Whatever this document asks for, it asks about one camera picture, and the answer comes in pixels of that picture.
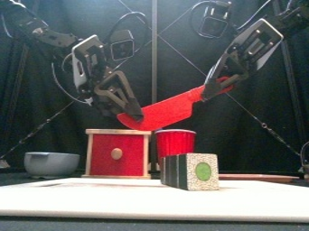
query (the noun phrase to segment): black backdrop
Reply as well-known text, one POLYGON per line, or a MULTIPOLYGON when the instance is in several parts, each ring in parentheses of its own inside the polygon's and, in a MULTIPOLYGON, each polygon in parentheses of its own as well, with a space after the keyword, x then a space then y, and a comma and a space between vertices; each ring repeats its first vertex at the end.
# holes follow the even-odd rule
MULTIPOLYGON (((37 10, 37 15, 55 31, 71 32, 80 38, 97 34, 103 39, 117 18, 129 10, 144 13, 150 24, 152 22, 152 1, 24 0, 21 2, 29 9, 37 10)), ((196 2, 158 0, 155 90, 158 101, 203 84, 204 75, 231 41, 228 32, 215 40, 206 40, 191 32, 186 12, 196 2)), ((263 2, 231 1, 231 22, 242 25, 263 2)), ((279 3, 283 9, 286 1, 279 3)), ((273 5, 262 12, 263 14, 273 14, 273 5)), ((131 30, 139 43, 140 21, 131 20, 123 23, 121 27, 131 30)), ((33 128, 71 102, 71 99, 53 82, 51 63, 42 58, 41 53, 34 48, 28 49, 20 37, 16 41, 6 38, 2 28, 0 33, 0 123, 1 154, 4 154, 33 128), (20 67, 22 57, 25 57, 24 68, 20 67)), ((307 34, 306 29, 286 43, 293 76, 286 71, 279 47, 258 75, 240 82, 230 92, 297 152, 301 150, 307 133, 307 34)), ((141 52, 119 67, 125 73, 141 106, 152 102, 151 45, 148 42, 141 52)), ((71 75, 56 68, 56 76, 63 87, 76 96, 71 75)), ((73 152, 80 154, 83 169, 88 139, 84 130, 88 128, 125 129, 115 118, 104 117, 95 108, 73 103, 28 142, 6 156, 9 164, 17 168, 22 167, 24 152, 73 152)), ((220 95, 204 103, 195 103, 192 116, 167 128, 191 129, 196 132, 195 151, 216 153, 220 171, 297 172, 301 167, 299 157, 269 135, 228 95, 220 95)))

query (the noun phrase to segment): wooden edge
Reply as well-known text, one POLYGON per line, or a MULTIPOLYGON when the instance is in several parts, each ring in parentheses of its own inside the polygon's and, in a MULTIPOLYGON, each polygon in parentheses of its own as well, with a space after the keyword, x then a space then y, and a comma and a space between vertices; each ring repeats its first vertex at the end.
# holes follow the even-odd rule
POLYGON ((151 134, 150 131, 124 129, 85 129, 85 134, 151 134))

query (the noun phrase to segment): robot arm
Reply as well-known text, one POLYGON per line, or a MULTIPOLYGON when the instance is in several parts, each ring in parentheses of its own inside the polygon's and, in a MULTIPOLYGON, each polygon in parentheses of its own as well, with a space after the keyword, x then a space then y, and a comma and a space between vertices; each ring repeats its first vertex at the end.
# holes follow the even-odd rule
POLYGON ((203 100, 246 79, 258 71, 281 41, 309 26, 309 1, 290 0, 286 11, 266 19, 259 19, 235 37, 226 51, 210 69, 204 80, 203 100), (218 83, 216 78, 230 76, 218 83))
MULTIPOLYGON (((105 61, 105 48, 108 46, 99 41, 96 35, 81 40, 72 34, 52 31, 47 23, 13 0, 0 0, 0 14, 4 24, 18 30, 29 43, 38 42, 52 48, 53 58, 72 58, 73 83, 83 100, 91 106, 96 106, 104 115, 107 115, 105 110, 113 114, 125 112, 133 119, 140 120, 141 109, 124 74, 120 71, 115 75, 112 72, 107 73, 109 68, 105 61), (95 91, 97 85, 108 91, 108 94, 103 90, 95 91)), ((133 42, 132 39, 128 42, 127 38, 128 36, 124 47, 132 56, 133 48, 128 46, 132 46, 133 42)))

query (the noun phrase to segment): block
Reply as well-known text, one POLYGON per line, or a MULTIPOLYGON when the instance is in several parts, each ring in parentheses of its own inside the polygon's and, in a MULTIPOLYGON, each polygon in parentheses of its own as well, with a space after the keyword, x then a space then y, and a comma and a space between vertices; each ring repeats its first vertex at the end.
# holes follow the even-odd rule
POLYGON ((215 154, 186 153, 162 160, 163 184, 184 190, 218 190, 215 154))

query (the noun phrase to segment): red spatula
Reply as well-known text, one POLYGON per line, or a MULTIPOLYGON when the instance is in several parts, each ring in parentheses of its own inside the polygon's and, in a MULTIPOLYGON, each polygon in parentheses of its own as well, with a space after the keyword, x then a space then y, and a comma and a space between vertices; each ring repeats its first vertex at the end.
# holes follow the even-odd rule
MULTIPOLYGON (((133 130, 154 131, 191 116, 191 105, 202 100, 204 85, 141 108, 143 120, 135 121, 125 113, 117 114, 119 122, 133 130)), ((223 88, 218 94, 232 89, 223 88)))

